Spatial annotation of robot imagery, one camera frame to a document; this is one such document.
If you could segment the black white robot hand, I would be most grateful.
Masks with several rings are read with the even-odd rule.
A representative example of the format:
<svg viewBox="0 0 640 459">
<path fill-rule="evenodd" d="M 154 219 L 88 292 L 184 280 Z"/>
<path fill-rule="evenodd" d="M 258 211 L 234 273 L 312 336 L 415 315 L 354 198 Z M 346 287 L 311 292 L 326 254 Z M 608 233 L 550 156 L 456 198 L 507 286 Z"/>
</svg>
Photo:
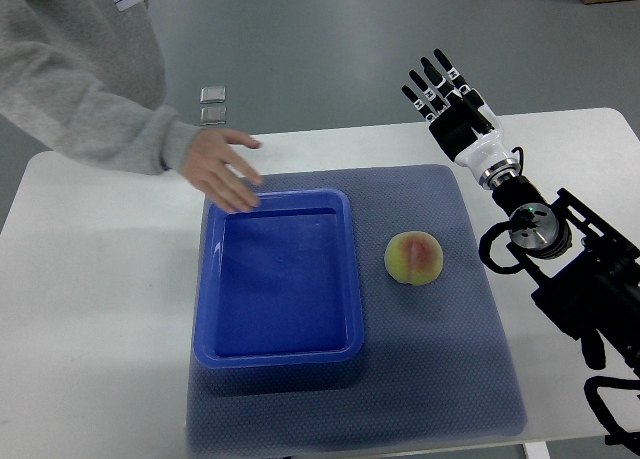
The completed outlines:
<svg viewBox="0 0 640 459">
<path fill-rule="evenodd" d="M 486 190 L 519 176 L 523 153 L 505 147 L 500 120 L 442 50 L 433 55 L 439 65 L 421 58 L 423 72 L 411 70 L 413 85 L 404 85 L 402 92 L 440 149 L 450 161 L 469 169 Z"/>
</svg>

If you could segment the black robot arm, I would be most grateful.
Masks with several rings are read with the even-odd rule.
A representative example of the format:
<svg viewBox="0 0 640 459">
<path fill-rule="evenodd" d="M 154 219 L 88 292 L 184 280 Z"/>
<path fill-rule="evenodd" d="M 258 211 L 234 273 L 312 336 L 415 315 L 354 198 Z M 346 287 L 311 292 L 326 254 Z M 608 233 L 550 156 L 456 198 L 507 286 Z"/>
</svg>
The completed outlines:
<svg viewBox="0 0 640 459">
<path fill-rule="evenodd" d="M 639 434 L 619 424 L 603 392 L 637 392 L 639 379 L 606 377 L 606 350 L 639 371 L 639 249 L 566 189 L 547 202 L 522 173 L 523 152 L 496 153 L 476 170 L 506 215 L 482 237 L 479 255 L 502 275 L 526 272 L 535 305 L 579 342 L 596 372 L 584 384 L 586 400 L 605 428 L 607 443 L 639 451 Z"/>
</svg>

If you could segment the person's bare hand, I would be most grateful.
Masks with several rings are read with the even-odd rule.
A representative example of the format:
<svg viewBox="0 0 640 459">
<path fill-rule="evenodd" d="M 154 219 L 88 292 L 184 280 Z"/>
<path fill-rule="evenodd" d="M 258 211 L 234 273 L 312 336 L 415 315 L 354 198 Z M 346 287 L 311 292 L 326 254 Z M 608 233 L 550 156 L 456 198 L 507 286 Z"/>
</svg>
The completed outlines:
<svg viewBox="0 0 640 459">
<path fill-rule="evenodd" d="M 259 205 L 259 199 L 238 173 L 255 186 L 262 178 L 234 146 L 255 150 L 262 143 L 237 130 L 202 129 L 189 145 L 179 172 L 223 211 L 249 212 Z"/>
</svg>

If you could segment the grey sweater forearm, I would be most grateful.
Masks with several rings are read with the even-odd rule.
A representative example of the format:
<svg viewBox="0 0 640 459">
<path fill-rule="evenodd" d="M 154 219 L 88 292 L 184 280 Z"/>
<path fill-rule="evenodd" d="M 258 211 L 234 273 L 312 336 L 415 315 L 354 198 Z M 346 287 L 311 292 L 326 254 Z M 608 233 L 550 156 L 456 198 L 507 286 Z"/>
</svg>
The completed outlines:
<svg viewBox="0 0 640 459">
<path fill-rule="evenodd" d="M 180 170 L 198 129 L 165 105 L 147 4 L 1 0 L 1 114 L 85 165 Z"/>
</svg>

